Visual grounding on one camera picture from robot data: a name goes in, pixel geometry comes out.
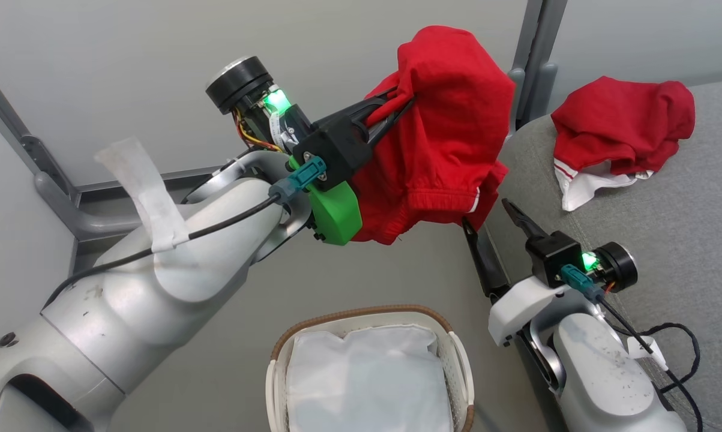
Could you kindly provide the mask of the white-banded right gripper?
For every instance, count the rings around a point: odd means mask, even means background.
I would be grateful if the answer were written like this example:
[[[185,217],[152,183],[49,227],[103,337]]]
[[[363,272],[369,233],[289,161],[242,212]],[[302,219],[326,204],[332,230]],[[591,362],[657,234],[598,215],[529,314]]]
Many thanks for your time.
[[[511,200],[502,199],[502,206],[513,225],[526,235],[526,252],[532,262],[532,275],[513,287],[489,233],[462,218],[484,296],[498,299],[488,317],[488,331],[498,345],[515,336],[556,298],[568,292],[598,305],[607,293],[618,293],[637,284],[637,265],[621,244],[610,242],[593,251],[583,251],[577,241],[563,232],[548,235]]]

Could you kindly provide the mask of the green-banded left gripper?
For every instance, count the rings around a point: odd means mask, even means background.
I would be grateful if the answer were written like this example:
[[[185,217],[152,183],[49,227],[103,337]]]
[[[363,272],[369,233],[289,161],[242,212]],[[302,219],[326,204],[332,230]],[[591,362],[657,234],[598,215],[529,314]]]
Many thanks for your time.
[[[379,142],[415,104],[372,120],[370,145],[364,128],[369,117],[396,96],[397,87],[380,91],[320,121],[309,121],[289,101],[262,61],[238,58],[221,69],[205,93],[224,115],[231,115],[240,139],[253,151],[283,155],[286,189],[305,192],[307,224],[326,244],[345,245],[363,226],[349,180]]]

